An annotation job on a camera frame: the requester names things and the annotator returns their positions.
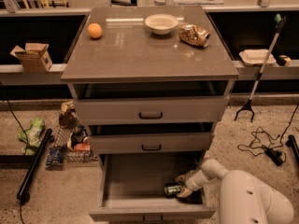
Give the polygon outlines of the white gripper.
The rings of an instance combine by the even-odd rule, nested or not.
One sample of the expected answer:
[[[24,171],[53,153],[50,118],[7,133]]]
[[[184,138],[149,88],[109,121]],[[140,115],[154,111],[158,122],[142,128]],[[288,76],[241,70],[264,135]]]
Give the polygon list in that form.
[[[184,175],[179,175],[176,178],[176,181],[185,183],[185,187],[181,188],[177,197],[187,198],[192,194],[192,191],[201,189],[208,182],[208,176],[202,171],[189,171]]]

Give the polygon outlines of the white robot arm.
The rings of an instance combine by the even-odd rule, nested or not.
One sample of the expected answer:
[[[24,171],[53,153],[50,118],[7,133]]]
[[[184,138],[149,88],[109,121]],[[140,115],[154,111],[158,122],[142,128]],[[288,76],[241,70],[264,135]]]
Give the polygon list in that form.
[[[291,224],[294,209],[282,193],[259,178],[241,170],[227,170],[218,161],[204,158],[201,165],[180,175],[177,194],[190,196],[213,178],[221,181],[219,196],[220,224]]]

